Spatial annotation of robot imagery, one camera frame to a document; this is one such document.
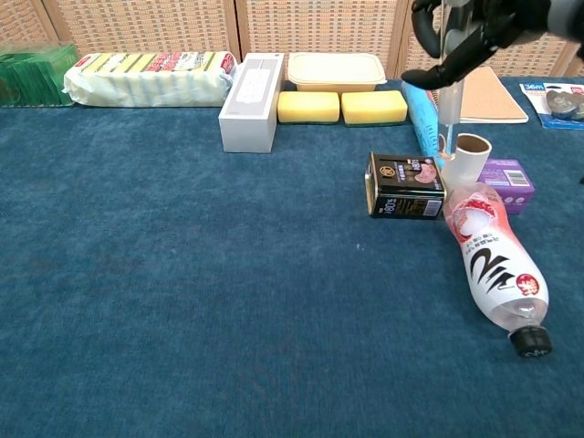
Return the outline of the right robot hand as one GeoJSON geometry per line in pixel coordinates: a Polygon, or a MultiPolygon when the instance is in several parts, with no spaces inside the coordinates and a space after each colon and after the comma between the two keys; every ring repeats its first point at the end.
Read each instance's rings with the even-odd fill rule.
{"type": "Polygon", "coordinates": [[[495,52],[548,30],[549,1],[464,1],[451,5],[451,15],[438,31],[433,11],[444,1],[412,4],[414,34],[440,63],[430,69],[409,69],[401,79],[420,89],[442,89],[464,79],[495,52]]]}

